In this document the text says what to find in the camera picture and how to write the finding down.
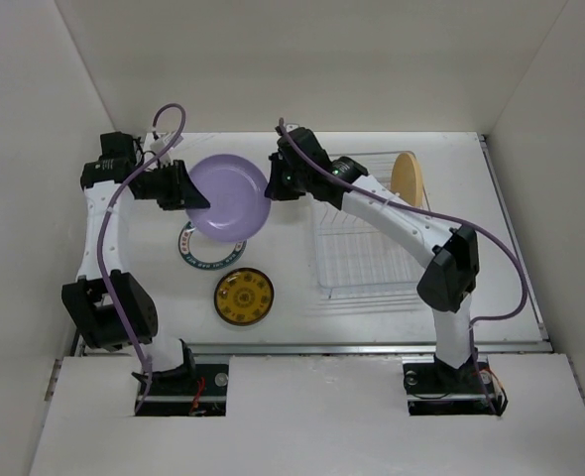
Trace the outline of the white wire dish rack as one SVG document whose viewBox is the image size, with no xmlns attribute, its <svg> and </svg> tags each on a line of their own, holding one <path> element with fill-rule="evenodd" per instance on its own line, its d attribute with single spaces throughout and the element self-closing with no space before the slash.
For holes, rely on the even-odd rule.
<svg viewBox="0 0 585 476">
<path fill-rule="evenodd" d="M 414 295 L 422 267 L 398 243 L 331 205 L 311 203 L 318 285 L 324 298 Z"/>
</svg>

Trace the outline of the dark green rimmed plate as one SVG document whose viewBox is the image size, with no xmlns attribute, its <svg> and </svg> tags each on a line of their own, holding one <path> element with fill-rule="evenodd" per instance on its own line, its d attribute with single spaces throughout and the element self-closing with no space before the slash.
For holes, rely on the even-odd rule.
<svg viewBox="0 0 585 476">
<path fill-rule="evenodd" d="M 183 261 L 200 271 L 217 271 L 237 263 L 247 248 L 246 241 L 216 242 L 204 236 L 188 221 L 180 230 L 177 250 Z"/>
</svg>

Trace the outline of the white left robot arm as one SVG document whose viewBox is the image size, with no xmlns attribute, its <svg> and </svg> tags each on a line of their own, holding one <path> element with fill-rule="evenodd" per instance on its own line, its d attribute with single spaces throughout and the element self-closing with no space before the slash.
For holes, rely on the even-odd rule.
<svg viewBox="0 0 585 476">
<path fill-rule="evenodd" d="M 137 140 L 120 131 L 100 137 L 99 158 L 84 165 L 80 186 L 86 202 L 85 244 L 73 282 L 61 288 L 64 307 L 87 347 L 118 352 L 134 348 L 144 372 L 175 393 L 196 384 L 187 345 L 159 332 L 155 303 L 131 272 L 126 256 L 129 224 L 137 200 L 165 211 L 206 210 L 209 201 L 191 181 L 181 160 L 163 157 L 141 168 Z"/>
</svg>

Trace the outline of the yellow rimmed amber plate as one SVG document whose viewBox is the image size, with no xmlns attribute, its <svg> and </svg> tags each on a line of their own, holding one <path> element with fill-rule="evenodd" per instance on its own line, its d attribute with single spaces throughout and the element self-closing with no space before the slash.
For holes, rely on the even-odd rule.
<svg viewBox="0 0 585 476">
<path fill-rule="evenodd" d="M 254 268 L 238 268 L 220 279 L 214 291 L 218 316 L 234 326 L 250 326 L 263 320 L 275 300 L 270 278 Z"/>
</svg>

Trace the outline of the purple plastic plate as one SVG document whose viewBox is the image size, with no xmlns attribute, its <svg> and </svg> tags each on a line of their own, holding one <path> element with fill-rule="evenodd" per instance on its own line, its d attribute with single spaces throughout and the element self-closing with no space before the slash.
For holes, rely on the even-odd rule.
<svg viewBox="0 0 585 476">
<path fill-rule="evenodd" d="M 268 181 L 247 159 L 232 154 L 213 155 L 193 166 L 189 175 L 209 207 L 190 210 L 187 215 L 195 229 L 207 238 L 222 243 L 246 241 L 268 220 Z"/>
</svg>

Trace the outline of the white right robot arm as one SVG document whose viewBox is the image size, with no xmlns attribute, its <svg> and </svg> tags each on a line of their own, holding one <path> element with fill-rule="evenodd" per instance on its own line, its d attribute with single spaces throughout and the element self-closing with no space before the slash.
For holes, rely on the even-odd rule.
<svg viewBox="0 0 585 476">
<path fill-rule="evenodd" d="M 413 207 L 349 157 L 331 160 L 314 133 L 279 125 L 277 150 L 269 157 L 265 191 L 272 201 L 310 195 L 361 219 L 403 247 L 422 267 L 416 291 L 431 308 L 436 336 L 434 378 L 448 391 L 471 376 L 475 361 L 469 320 L 479 272 L 477 233 L 469 225 L 451 227 L 445 218 Z"/>
</svg>

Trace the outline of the beige plastic plate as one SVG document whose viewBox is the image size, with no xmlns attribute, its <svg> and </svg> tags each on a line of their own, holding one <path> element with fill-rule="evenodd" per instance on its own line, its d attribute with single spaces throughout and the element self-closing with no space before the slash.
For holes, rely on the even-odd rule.
<svg viewBox="0 0 585 476">
<path fill-rule="evenodd" d="M 410 206 L 422 206 L 423 177 L 417 158 L 412 152 L 402 152 L 397 156 L 392 169 L 390 191 Z"/>
</svg>

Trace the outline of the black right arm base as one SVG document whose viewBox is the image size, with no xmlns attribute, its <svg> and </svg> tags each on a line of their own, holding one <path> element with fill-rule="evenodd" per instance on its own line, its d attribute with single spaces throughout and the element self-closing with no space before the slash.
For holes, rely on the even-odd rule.
<svg viewBox="0 0 585 476">
<path fill-rule="evenodd" d="M 487 361 L 453 369 L 437 360 L 403 365 L 404 388 L 412 417 L 501 417 L 509 399 Z"/>
</svg>

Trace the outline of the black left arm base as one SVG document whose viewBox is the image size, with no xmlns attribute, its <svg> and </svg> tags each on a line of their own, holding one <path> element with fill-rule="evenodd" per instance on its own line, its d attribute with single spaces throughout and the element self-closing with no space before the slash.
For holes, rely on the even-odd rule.
<svg viewBox="0 0 585 476">
<path fill-rule="evenodd" d="M 229 365 L 196 363 L 187 375 L 154 378 L 145 394 L 144 380 L 134 404 L 136 417 L 225 417 Z"/>
</svg>

